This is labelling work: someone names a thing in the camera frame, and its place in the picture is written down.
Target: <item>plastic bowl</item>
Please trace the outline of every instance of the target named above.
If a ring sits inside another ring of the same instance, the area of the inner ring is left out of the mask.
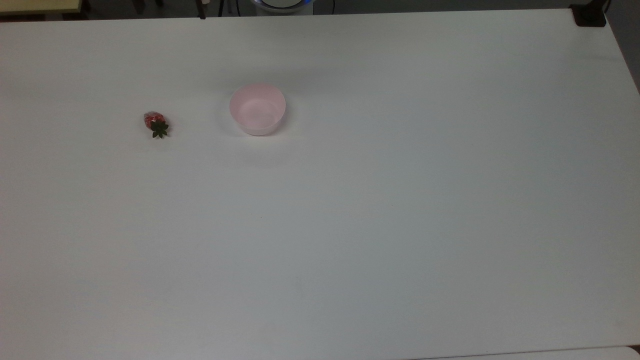
[[[277,129],[286,107],[282,92],[265,83],[241,87],[229,102],[229,111],[238,126],[254,136],[267,135]]]

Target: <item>black object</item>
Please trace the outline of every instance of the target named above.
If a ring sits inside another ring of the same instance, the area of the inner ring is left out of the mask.
[[[131,0],[131,3],[138,15],[142,15],[142,13],[145,12],[145,8],[147,7],[145,0]]]
[[[78,13],[64,13],[62,14],[63,20],[89,20],[87,13],[91,12],[91,4],[89,0],[82,0],[80,3],[80,12]]]
[[[604,17],[605,12],[602,10],[606,2],[611,4],[611,0],[592,0],[587,5],[569,5],[576,25],[603,28],[607,24],[607,19]]]
[[[204,12],[204,5],[202,4],[202,0],[196,0],[196,8],[198,8],[198,17],[202,20],[206,19],[207,16]]]
[[[218,8],[218,17],[222,16],[222,8],[225,5],[225,0],[220,0],[220,7]]]

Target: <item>red strawberry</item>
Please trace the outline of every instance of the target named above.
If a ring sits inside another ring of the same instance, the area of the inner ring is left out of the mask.
[[[155,111],[145,114],[145,125],[154,132],[153,137],[159,137],[160,139],[167,135],[166,130],[169,128],[164,116]]]

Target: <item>strawberry leaves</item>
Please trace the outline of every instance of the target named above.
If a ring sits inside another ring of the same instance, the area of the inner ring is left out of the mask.
[[[153,137],[158,137],[160,139],[168,136],[166,130],[169,128],[169,124],[164,121],[156,120],[152,121],[149,129],[154,132]]]

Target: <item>white table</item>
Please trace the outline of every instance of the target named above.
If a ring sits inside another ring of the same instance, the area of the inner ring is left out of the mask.
[[[609,27],[47,22],[0,49],[3,360],[640,343],[640,96]],[[228,113],[254,81],[287,98],[274,136]]]
[[[448,357],[448,360],[640,360],[628,347],[588,348],[578,350],[525,352],[518,354]]]

